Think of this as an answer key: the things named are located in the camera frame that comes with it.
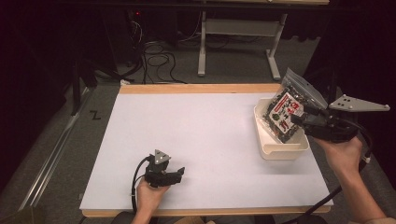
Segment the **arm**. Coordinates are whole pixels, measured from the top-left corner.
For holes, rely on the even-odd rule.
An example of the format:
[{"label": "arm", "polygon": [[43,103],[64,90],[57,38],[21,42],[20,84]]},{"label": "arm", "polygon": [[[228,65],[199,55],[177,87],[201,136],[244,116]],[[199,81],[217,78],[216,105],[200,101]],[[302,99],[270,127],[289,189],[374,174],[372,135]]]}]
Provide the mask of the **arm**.
[{"label": "arm", "polygon": [[137,186],[137,212],[131,224],[149,223],[152,214],[169,188],[170,186],[152,188],[143,178]]},{"label": "arm", "polygon": [[352,138],[345,143],[330,143],[315,139],[326,152],[327,162],[340,181],[354,221],[364,223],[386,217],[364,185],[359,174],[362,143]]}]

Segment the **wire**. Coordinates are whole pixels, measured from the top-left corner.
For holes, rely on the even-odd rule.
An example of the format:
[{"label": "wire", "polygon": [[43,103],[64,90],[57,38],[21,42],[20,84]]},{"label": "wire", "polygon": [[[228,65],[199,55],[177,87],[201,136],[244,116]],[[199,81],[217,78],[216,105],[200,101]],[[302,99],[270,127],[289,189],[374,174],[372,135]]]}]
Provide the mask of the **wire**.
[{"label": "wire", "polygon": [[228,38],[234,42],[240,42],[240,43],[246,43],[246,44],[254,43],[254,42],[257,42],[257,41],[263,39],[263,36],[260,36],[260,35],[253,36],[253,38],[251,40],[236,39],[236,38],[233,38],[233,36],[230,36]]},{"label": "wire", "polygon": [[186,46],[186,47],[196,47],[199,46],[201,44],[200,40],[197,40],[196,38],[199,37],[199,35],[189,39],[189,40],[185,40],[183,42],[179,42],[180,45]]},{"label": "wire", "polygon": [[[137,28],[139,28],[139,30],[140,30],[139,41],[137,41],[137,43],[135,44],[135,46],[134,46],[134,49],[135,49],[135,48],[136,48],[136,46],[137,46],[137,45],[139,45],[139,44],[140,44],[140,42],[142,41],[142,37],[143,37],[143,29],[142,29],[142,27],[140,26],[140,24],[139,24],[139,23],[137,23],[137,22],[135,22],[135,21],[130,21],[130,23],[133,23],[133,24],[134,24],[134,26],[135,26],[135,28],[134,28],[134,35],[136,34]],[[134,35],[133,35],[133,36],[130,36],[130,37],[131,37],[131,40],[132,40],[132,42],[134,42]]]},{"label": "wire", "polygon": [[[359,162],[359,172],[361,172],[361,170],[364,169],[364,167],[367,165],[367,163],[370,161],[370,157],[373,151],[373,137],[371,136],[371,134],[368,132],[368,130],[366,128],[364,128],[363,126],[361,126],[359,123],[355,123],[352,122],[350,120],[347,119],[337,119],[340,122],[344,122],[345,124],[348,124],[350,126],[353,126],[355,128],[357,128],[361,134],[363,135],[363,137],[366,140],[367,143],[367,151],[364,154],[364,157],[361,159],[361,161]],[[326,196],[324,199],[322,199],[320,202],[316,203],[315,205],[313,205],[311,208],[309,208],[306,212],[304,212],[302,215],[300,215],[300,217],[302,216],[309,216],[312,213],[314,213],[318,208],[320,208],[323,204],[327,203],[329,200],[331,200],[333,197],[335,197],[335,195],[337,195],[339,192],[342,191],[341,186],[338,186],[335,190],[333,190],[328,196]],[[290,223],[294,223],[297,222],[299,217],[291,219],[289,221],[283,222],[282,224],[290,224]]]},{"label": "wire", "polygon": [[94,69],[100,70],[100,71],[104,72],[105,74],[107,74],[107,75],[109,75],[109,76],[115,78],[115,79],[118,80],[118,81],[124,79],[124,80],[127,80],[127,81],[129,81],[129,82],[134,82],[134,79],[128,78],[128,76],[131,75],[132,73],[136,72],[137,70],[139,70],[140,67],[141,67],[141,65],[140,65],[141,62],[138,61],[138,64],[137,64],[132,70],[130,70],[129,72],[127,72],[127,73],[121,75],[121,74],[119,74],[119,73],[117,73],[117,72],[115,72],[115,71],[112,71],[112,70],[110,70],[110,69],[108,69],[108,68],[106,68],[106,67],[102,66],[101,64],[96,63],[96,62],[94,62],[94,61],[91,61],[91,60],[87,60],[87,59],[86,59],[86,60],[84,60],[84,62],[85,62],[86,64],[88,64],[89,66],[93,67]]},{"label": "wire", "polygon": [[206,41],[206,47],[209,48],[209,49],[222,49],[222,48],[226,47],[230,43],[230,38],[223,37],[221,35],[208,35],[208,36],[212,37],[212,39],[216,39],[217,38],[219,40],[225,40],[225,42],[222,45],[218,46],[218,47],[211,47],[211,46],[208,45],[208,42]]},{"label": "wire", "polygon": [[131,190],[132,208],[134,209],[134,214],[136,214],[136,212],[137,212],[137,206],[136,206],[136,181],[137,181],[140,177],[142,177],[142,175],[141,175],[141,176],[139,176],[139,178],[136,179],[137,173],[139,172],[139,169],[140,169],[140,167],[143,165],[143,163],[144,163],[145,161],[149,161],[149,158],[150,158],[150,156],[148,156],[148,157],[146,157],[145,159],[143,159],[143,160],[139,163],[139,165],[137,165],[136,171],[134,171],[134,180],[133,180],[133,182],[132,182],[132,190]]},{"label": "wire", "polygon": [[[155,51],[150,51],[150,49],[152,49],[154,47],[156,47],[158,49],[156,49]],[[144,79],[143,79],[143,84],[147,83],[146,77],[149,77],[151,79],[151,77],[149,76],[149,73],[148,73],[148,70],[149,70],[148,69],[148,65],[152,66],[152,67],[156,67],[155,71],[156,71],[157,78],[162,81],[162,82],[154,82],[151,79],[152,83],[156,83],[156,84],[170,84],[170,83],[187,84],[186,82],[184,82],[182,80],[178,80],[178,79],[176,79],[173,76],[173,71],[174,71],[174,69],[176,67],[175,55],[173,53],[171,53],[171,52],[164,51],[162,45],[160,45],[160,44],[148,45],[145,48],[145,50],[143,52],[143,55],[144,55],[143,57],[145,59],[145,67],[146,67],[145,76],[144,76]],[[159,59],[159,58],[164,59],[164,61],[162,63],[154,63],[153,62],[154,59]],[[160,75],[159,75],[160,68],[164,67],[168,63],[172,64],[172,67],[171,67],[171,69],[169,71],[169,77],[171,78],[170,80],[164,79],[164,78],[160,77]]]},{"label": "wire", "polygon": [[87,217],[82,217],[82,218],[81,218],[81,220],[79,221],[79,223],[78,223],[78,224],[81,224],[81,223],[83,223],[83,222],[84,222],[84,220],[85,220],[85,218],[87,218]]},{"label": "wire", "polygon": [[194,38],[196,38],[196,37],[199,36],[199,35],[197,35],[196,33],[197,33],[197,31],[198,31],[198,27],[199,27],[201,18],[202,18],[202,11],[200,12],[200,14],[199,14],[199,16],[198,16],[198,22],[197,22],[197,25],[195,26],[195,30],[194,30],[194,32],[192,33],[192,35],[190,35],[190,37],[187,37],[186,39],[178,40],[178,42],[188,41],[188,40],[194,39]]}]

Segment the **white table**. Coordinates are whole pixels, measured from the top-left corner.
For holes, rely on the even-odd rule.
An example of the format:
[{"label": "white table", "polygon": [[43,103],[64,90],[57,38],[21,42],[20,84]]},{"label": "white table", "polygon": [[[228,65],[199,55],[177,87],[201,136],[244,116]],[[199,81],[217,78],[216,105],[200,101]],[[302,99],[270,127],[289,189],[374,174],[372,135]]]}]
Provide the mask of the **white table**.
[{"label": "white table", "polygon": [[302,213],[329,191],[310,149],[296,161],[266,161],[260,155],[253,108],[278,88],[121,87],[80,206],[84,216],[132,210],[134,171],[156,148],[172,157],[168,172],[186,170],[155,216]]}]

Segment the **plastic bag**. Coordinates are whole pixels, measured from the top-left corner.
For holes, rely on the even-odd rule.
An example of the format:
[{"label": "plastic bag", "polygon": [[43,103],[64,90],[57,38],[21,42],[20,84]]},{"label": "plastic bag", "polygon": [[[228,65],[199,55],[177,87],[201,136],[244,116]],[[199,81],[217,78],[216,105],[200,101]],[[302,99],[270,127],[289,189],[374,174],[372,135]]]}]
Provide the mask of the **plastic bag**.
[{"label": "plastic bag", "polygon": [[286,143],[296,133],[299,126],[291,122],[290,114],[301,116],[304,105],[327,108],[321,94],[288,68],[280,90],[262,115],[264,123],[269,126],[276,140]]}]

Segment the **gray mount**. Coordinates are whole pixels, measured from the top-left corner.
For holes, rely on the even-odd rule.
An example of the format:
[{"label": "gray mount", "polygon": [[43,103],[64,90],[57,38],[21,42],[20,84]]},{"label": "gray mount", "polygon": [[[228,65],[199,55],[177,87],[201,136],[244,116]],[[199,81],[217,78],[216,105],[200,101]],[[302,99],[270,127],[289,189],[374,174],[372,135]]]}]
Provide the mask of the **gray mount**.
[{"label": "gray mount", "polygon": [[155,164],[161,164],[165,161],[169,161],[171,158],[165,153],[158,149],[155,149]]},{"label": "gray mount", "polygon": [[376,103],[363,101],[346,95],[341,96],[329,108],[348,112],[368,112],[368,111],[389,111],[389,105],[379,105]]}]

